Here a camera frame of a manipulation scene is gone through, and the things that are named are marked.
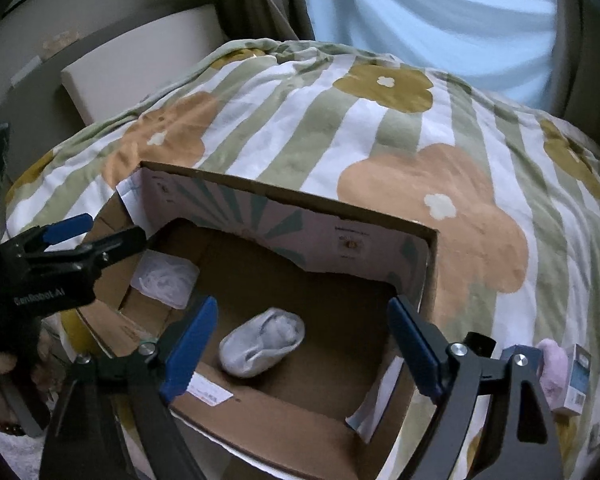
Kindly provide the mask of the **pink sock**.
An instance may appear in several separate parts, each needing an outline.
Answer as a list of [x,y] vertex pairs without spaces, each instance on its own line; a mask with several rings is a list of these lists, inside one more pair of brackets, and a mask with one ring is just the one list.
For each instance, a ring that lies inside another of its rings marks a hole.
[[569,361],[565,350],[553,339],[542,339],[536,346],[541,351],[539,382],[552,410],[560,405],[568,379]]

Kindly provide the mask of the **blue white product box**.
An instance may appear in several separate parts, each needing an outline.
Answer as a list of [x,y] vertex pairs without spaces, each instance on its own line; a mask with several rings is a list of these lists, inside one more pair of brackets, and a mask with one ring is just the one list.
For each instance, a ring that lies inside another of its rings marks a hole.
[[573,344],[566,353],[568,358],[566,382],[557,400],[550,404],[550,409],[559,415],[580,416],[588,395],[592,356],[580,344]]

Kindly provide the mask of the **white sock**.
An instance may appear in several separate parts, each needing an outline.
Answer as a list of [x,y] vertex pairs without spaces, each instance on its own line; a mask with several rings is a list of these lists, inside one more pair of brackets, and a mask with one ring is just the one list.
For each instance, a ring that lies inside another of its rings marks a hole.
[[239,325],[221,340],[221,367],[233,377],[256,377],[294,352],[302,344],[304,336],[306,326],[298,315],[269,308]]

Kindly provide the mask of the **white headboard cushion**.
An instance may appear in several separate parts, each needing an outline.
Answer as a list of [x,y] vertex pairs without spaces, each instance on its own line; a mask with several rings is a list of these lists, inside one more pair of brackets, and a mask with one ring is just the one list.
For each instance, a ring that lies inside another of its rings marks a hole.
[[117,115],[162,87],[224,42],[211,4],[143,24],[97,47],[60,72],[84,124]]

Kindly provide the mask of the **open cardboard box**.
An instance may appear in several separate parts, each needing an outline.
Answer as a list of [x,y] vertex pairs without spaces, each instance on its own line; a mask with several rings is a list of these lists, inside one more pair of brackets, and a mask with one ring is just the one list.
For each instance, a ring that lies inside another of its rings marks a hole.
[[205,296],[211,325],[173,414],[246,468],[289,479],[378,479],[413,387],[388,304],[423,304],[437,234],[336,200],[145,162],[118,183],[93,235],[139,226],[140,254],[107,269],[87,327],[115,356]]

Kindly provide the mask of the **floral striped blanket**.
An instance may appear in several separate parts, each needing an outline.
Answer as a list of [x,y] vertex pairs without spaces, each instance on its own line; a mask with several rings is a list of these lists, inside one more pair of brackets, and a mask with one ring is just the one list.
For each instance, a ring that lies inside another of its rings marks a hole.
[[502,346],[592,358],[565,475],[600,459],[600,147],[441,70],[317,41],[232,41],[47,152],[7,196],[9,235],[97,214],[142,158],[252,179],[439,232],[434,317]]

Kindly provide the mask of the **dark drape right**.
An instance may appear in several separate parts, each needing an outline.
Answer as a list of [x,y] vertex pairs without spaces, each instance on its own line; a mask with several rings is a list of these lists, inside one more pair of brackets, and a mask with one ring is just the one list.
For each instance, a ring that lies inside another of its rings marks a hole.
[[600,0],[556,0],[550,114],[600,146]]

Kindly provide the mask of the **light blue sheer curtain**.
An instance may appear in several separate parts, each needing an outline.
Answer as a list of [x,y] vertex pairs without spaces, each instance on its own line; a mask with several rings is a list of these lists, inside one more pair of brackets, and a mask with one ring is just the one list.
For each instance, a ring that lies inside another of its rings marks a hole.
[[388,53],[548,105],[556,0],[306,0],[317,40]]

